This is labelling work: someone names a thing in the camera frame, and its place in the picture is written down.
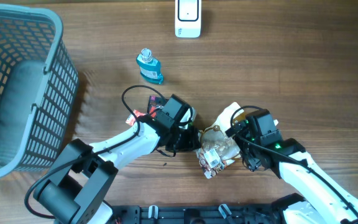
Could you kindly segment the beige snack bag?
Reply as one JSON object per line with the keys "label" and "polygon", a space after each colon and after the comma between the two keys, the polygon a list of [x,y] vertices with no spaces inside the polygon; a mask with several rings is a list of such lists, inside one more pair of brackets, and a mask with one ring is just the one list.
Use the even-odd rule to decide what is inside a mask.
{"label": "beige snack bag", "polygon": [[233,138],[226,135],[230,128],[230,118],[238,108],[240,106],[233,102],[210,127],[200,132],[201,147],[195,152],[207,179],[213,178],[241,158],[239,146]]}

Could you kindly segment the blue mouthwash bottle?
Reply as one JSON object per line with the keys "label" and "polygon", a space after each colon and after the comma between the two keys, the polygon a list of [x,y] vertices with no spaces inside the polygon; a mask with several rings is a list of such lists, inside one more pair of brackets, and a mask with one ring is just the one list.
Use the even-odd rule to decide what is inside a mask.
{"label": "blue mouthwash bottle", "polygon": [[144,48],[136,58],[140,68],[140,75],[149,83],[161,85],[164,77],[161,72],[161,63],[152,55],[152,51]]}

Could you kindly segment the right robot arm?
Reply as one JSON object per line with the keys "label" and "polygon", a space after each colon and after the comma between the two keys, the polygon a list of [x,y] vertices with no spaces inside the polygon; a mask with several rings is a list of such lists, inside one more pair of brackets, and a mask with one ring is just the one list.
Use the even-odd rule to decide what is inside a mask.
{"label": "right robot arm", "polygon": [[358,199],[344,190],[313,160],[296,139],[283,139],[270,111],[236,109],[226,135],[239,146],[243,165],[252,172],[271,170],[297,189],[272,204],[281,223],[358,223]]}

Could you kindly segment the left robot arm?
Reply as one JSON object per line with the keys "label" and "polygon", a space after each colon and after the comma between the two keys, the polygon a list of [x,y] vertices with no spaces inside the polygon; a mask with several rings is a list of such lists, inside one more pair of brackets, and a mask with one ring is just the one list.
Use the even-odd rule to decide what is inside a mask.
{"label": "left robot arm", "polygon": [[113,138],[92,144],[69,143],[51,169],[29,189],[55,223],[109,223],[104,198],[119,170],[165,146],[172,152],[194,121],[196,111],[176,95]]}

